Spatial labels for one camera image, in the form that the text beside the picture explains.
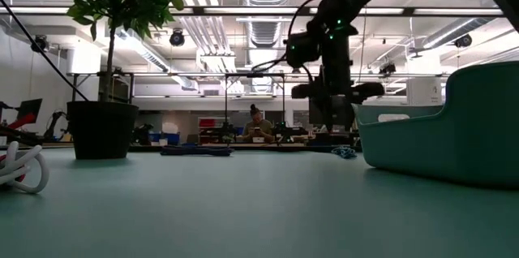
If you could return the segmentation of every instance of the person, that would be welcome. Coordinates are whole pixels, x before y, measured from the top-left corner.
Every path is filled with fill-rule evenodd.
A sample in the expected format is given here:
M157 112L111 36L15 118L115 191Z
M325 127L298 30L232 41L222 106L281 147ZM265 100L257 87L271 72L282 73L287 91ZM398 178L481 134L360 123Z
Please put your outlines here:
M251 105L251 117L252 121L247 123L245 128L243 128L243 139L245 141L252 141L253 137L263 137L266 143L273 142L272 123L263 119L261 111L256 108L254 104Z

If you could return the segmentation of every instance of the teal floor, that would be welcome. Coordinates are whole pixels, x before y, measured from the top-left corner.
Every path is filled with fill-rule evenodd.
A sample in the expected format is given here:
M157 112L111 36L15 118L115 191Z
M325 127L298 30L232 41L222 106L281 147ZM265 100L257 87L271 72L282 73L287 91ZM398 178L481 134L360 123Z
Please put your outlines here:
M44 154L40 195L0 192L1 256L519 256L519 192L392 174L362 157Z

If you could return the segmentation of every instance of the wall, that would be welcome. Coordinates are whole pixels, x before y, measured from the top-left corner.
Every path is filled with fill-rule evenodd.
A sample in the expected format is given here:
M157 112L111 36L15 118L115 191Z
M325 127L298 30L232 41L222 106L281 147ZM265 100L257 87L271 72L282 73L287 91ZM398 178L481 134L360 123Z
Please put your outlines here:
M71 89L53 71L39 54L31 51L29 44L8 36L0 28L0 101L10 106L18 106L21 101L43 98L36 124L28 124L28 131L45 132L47 122L55 110L65 110L72 98ZM58 57L48 54L58 65ZM66 60L59 60L59 69L66 72ZM17 112L4 110L2 117L9 123L16 119ZM66 121L60 119L56 133L66 128Z

